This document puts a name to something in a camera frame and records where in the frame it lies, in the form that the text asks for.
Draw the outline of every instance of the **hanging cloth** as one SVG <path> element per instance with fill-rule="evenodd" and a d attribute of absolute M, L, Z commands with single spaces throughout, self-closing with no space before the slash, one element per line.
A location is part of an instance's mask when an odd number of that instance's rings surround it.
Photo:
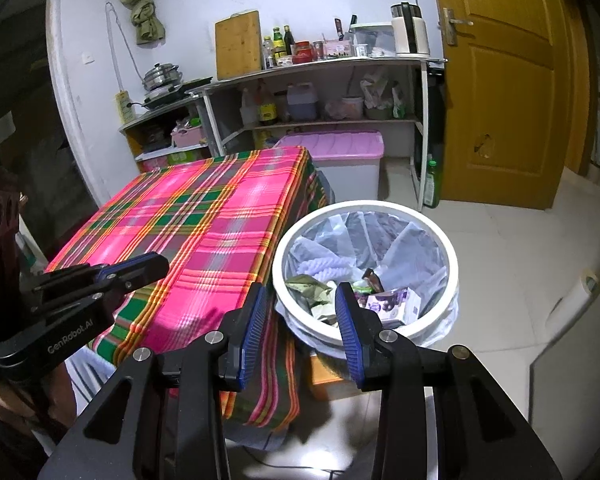
<path fill-rule="evenodd" d="M 131 23 L 136 28 L 136 43 L 151 43 L 164 38 L 164 25 L 155 17 L 154 0 L 120 0 L 131 8 Z"/>

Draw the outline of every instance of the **electric kettle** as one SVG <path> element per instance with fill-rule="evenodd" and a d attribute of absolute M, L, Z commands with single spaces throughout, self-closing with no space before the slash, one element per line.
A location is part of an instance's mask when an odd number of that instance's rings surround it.
<path fill-rule="evenodd" d="M 396 56 L 430 53 L 427 27 L 419 6 L 402 2 L 391 7 L 391 16 Z"/>

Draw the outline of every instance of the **pink plaid tablecloth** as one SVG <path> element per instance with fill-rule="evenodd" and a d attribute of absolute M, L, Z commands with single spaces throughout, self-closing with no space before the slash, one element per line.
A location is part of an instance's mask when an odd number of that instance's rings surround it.
<path fill-rule="evenodd" d="M 225 312 L 242 305 L 252 282 L 269 285 L 286 229 L 325 204 L 304 148 L 174 166 L 129 183 L 49 268 L 112 264 L 149 251 L 170 261 L 168 275 L 130 294 L 114 326 L 93 341 L 92 348 L 117 365 L 140 345 L 165 352 L 217 328 Z M 293 338 L 270 309 L 258 369 L 243 393 L 224 394 L 224 416 L 286 426 L 298 414 L 297 373 Z"/>

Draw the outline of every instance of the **metal screw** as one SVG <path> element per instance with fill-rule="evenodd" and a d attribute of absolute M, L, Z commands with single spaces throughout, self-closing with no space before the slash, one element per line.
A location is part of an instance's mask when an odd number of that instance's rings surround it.
<path fill-rule="evenodd" d="M 462 345 L 456 345 L 451 349 L 451 353 L 453 354 L 453 357 L 455 357 L 456 359 L 468 359 L 469 356 L 471 355 L 471 352 L 469 352 L 469 349 L 466 346 L 462 346 Z"/>
<path fill-rule="evenodd" d="M 146 346 L 141 346 L 140 348 L 136 348 L 136 351 L 134 352 L 134 359 L 136 361 L 144 361 L 145 359 L 149 358 L 150 355 L 151 350 Z"/>
<path fill-rule="evenodd" d="M 381 330 L 378 334 L 378 337 L 385 343 L 393 343 L 396 339 L 398 339 L 397 333 L 395 333 L 393 330 Z"/>
<path fill-rule="evenodd" d="M 205 335 L 205 341 L 210 345 L 219 343 L 224 339 L 224 334 L 218 330 L 212 330 Z"/>

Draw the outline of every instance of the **door handle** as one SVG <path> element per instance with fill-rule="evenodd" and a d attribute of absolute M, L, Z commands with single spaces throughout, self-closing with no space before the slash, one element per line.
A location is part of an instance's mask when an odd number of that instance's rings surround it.
<path fill-rule="evenodd" d="M 453 23 L 454 25 L 473 25 L 474 24 L 474 22 L 472 22 L 471 20 L 456 20 L 455 18 L 450 19 L 449 23 Z"/>
<path fill-rule="evenodd" d="M 445 38 L 446 44 L 455 46 L 458 44 L 458 35 L 456 33 L 456 25 L 473 25 L 471 20 L 457 20 L 454 16 L 454 10 L 444 7 L 442 13 L 445 18 Z"/>

